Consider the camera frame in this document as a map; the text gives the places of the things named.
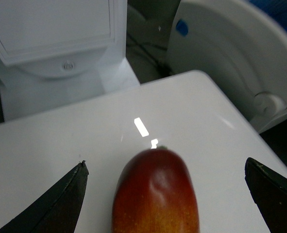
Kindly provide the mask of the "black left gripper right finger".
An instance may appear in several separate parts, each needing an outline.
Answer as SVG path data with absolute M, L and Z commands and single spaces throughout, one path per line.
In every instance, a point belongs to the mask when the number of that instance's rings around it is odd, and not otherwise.
M 287 233 L 287 178 L 249 157 L 245 181 L 269 231 Z

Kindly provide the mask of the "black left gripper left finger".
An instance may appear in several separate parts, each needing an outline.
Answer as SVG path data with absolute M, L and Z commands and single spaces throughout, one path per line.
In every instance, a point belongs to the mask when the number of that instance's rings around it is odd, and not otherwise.
M 84 201 L 89 172 L 80 162 L 0 233 L 73 233 Z

